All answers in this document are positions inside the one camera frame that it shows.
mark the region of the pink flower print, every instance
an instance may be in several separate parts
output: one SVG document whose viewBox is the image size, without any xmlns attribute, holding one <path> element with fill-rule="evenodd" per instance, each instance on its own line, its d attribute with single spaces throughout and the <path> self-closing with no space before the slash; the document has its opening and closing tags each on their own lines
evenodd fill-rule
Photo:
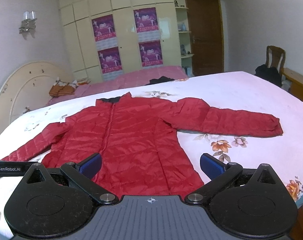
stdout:
<svg viewBox="0 0 303 240">
<path fill-rule="evenodd" d="M 242 146 L 243 148 L 246 148 L 248 142 L 246 141 L 246 138 L 244 137 L 234 137 L 234 141 L 232 141 L 232 145 L 235 147 L 238 147 L 239 145 Z"/>
</svg>

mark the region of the poster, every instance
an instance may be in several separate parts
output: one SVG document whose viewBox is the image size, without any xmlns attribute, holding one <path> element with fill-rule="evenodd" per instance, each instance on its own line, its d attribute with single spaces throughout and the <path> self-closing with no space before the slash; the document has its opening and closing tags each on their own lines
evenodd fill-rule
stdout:
<svg viewBox="0 0 303 240">
<path fill-rule="evenodd" d="M 155 7 L 133 10 L 133 15 L 139 42 L 161 39 Z"/>
<path fill-rule="evenodd" d="M 123 74 L 118 47 L 98 51 L 104 80 L 112 80 Z"/>
<path fill-rule="evenodd" d="M 139 50 L 142 66 L 160 67 L 163 65 L 161 41 L 145 41 L 140 42 Z"/>
<path fill-rule="evenodd" d="M 112 14 L 92 20 L 96 49 L 108 49 L 117 46 L 116 31 Z"/>
</svg>

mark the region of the door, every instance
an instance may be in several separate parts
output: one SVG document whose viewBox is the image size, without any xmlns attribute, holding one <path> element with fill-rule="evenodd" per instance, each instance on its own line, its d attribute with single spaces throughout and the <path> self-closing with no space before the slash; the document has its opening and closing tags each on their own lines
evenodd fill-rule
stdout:
<svg viewBox="0 0 303 240">
<path fill-rule="evenodd" d="M 224 71 L 223 34 L 219 0 L 186 0 L 191 30 L 193 74 Z"/>
</svg>

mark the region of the headboard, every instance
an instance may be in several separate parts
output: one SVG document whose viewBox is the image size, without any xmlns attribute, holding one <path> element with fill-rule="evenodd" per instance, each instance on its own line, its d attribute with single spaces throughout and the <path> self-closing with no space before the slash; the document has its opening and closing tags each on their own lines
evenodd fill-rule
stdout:
<svg viewBox="0 0 303 240">
<path fill-rule="evenodd" d="M 44 107 L 58 77 L 65 82 L 73 80 L 71 73 L 49 62 L 29 63 L 12 73 L 0 89 L 0 134 L 26 109 Z"/>
</svg>

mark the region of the white floral bedsheet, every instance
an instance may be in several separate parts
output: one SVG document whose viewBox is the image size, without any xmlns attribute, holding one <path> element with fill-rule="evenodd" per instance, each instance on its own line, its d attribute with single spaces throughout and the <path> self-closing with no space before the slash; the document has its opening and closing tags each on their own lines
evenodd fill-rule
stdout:
<svg viewBox="0 0 303 240">
<path fill-rule="evenodd" d="M 209 178 L 201 171 L 199 161 L 205 152 L 225 163 L 237 162 L 244 168 L 257 168 L 261 163 L 269 163 L 297 205 L 303 204 L 303 102 L 275 85 L 245 72 L 221 73 L 115 90 L 26 113 L 0 135 L 0 159 L 32 139 L 49 123 L 64 122 L 66 116 L 95 105 L 97 98 L 112 98 L 127 92 L 131 92 L 133 97 L 158 97 L 171 101 L 195 97 L 219 108 L 243 109 L 278 117 L 284 134 L 274 138 L 179 131 L 178 139 L 204 183 L 209 182 Z M 41 161 L 44 155 L 35 159 Z M 8 238 L 12 233 L 5 222 L 3 210 L 20 179 L 0 179 L 0 233 Z"/>
</svg>

